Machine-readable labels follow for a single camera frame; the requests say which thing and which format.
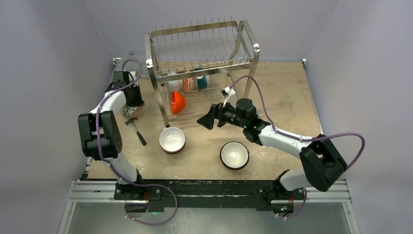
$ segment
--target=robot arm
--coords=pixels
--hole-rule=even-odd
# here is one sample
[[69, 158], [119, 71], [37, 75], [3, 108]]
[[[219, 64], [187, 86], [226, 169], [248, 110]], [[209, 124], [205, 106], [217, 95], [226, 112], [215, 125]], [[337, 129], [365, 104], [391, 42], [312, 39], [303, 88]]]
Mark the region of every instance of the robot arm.
[[274, 131], [269, 122], [258, 118], [250, 99], [238, 100], [236, 107], [229, 103], [213, 104], [208, 114], [198, 119], [197, 123], [211, 130], [214, 119], [218, 120], [218, 127], [226, 123], [236, 125], [243, 128], [243, 134], [250, 142], [280, 149], [301, 160], [303, 169], [287, 170], [276, 179], [275, 184], [280, 190], [292, 191], [313, 186], [325, 192], [347, 169], [346, 162], [330, 140], [303, 142], [303, 139], [312, 137], [281, 129]]
[[[79, 115], [77, 122], [79, 125], [83, 154], [92, 157], [96, 161], [100, 161], [96, 137], [96, 134], [100, 134], [103, 157], [111, 162], [112, 166], [120, 175], [127, 180], [136, 182], [141, 180], [141, 176], [121, 152], [122, 138], [114, 116], [114, 113], [119, 113], [122, 107], [127, 104], [129, 106], [143, 105], [139, 86], [131, 86], [123, 92], [115, 93], [117, 88], [130, 83], [130, 76], [134, 78], [134, 75], [129, 72], [115, 72], [113, 74], [112, 87], [106, 91], [104, 99], [108, 96], [110, 97], [104, 106], [102, 106], [99, 114], [99, 130], [96, 130], [95, 126], [98, 107], [89, 113]], [[119, 178], [116, 174], [115, 176], [119, 184], [127, 184], [127, 182]]]

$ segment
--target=orange bowl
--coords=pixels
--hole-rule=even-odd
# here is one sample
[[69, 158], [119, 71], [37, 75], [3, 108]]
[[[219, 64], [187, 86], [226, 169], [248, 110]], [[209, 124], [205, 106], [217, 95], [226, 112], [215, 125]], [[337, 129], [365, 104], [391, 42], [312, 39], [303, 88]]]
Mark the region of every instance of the orange bowl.
[[181, 112], [187, 105], [187, 100], [184, 98], [184, 96], [176, 91], [172, 92], [170, 100], [172, 113], [174, 113], [175, 115]]

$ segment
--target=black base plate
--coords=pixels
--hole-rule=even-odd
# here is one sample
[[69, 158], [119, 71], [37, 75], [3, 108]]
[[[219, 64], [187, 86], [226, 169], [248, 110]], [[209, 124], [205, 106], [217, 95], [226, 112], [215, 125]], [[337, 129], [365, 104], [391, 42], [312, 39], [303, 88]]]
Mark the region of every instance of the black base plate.
[[[288, 200], [273, 192], [272, 180], [168, 180], [144, 179], [145, 184], [161, 184], [169, 187], [177, 196], [178, 206], [187, 208], [255, 208], [257, 211], [278, 210], [271, 200]], [[148, 187], [150, 194], [148, 212], [163, 212], [174, 207], [173, 196], [161, 187]], [[303, 199], [299, 190], [292, 191], [296, 200]], [[115, 200], [143, 199], [142, 190], [136, 193], [118, 194]]]

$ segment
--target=stainless steel dish rack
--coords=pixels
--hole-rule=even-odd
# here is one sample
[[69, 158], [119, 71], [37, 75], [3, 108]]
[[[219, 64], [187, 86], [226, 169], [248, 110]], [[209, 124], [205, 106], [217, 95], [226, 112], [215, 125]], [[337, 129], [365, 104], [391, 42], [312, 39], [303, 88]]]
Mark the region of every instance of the stainless steel dish rack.
[[[146, 66], [166, 127], [170, 121], [204, 115], [211, 104], [222, 100], [221, 88], [233, 83], [231, 72], [249, 69], [253, 77], [260, 57], [260, 47], [249, 23], [246, 20], [237, 23], [232, 18], [155, 29], [145, 34], [145, 50]], [[186, 93], [181, 90], [187, 106], [179, 114], [173, 114], [169, 82], [201, 76], [209, 76], [208, 87], [198, 90], [195, 85], [194, 90]], [[248, 79], [245, 98], [251, 84]]]

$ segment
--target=mug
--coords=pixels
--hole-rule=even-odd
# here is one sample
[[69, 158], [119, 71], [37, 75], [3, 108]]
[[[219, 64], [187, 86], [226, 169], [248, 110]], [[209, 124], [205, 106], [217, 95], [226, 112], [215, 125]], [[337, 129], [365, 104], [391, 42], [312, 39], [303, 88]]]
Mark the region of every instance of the mug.
[[[202, 68], [195, 68], [194, 71], [201, 71]], [[208, 87], [207, 77], [196, 77], [196, 83], [198, 84], [198, 89], [206, 89]]]

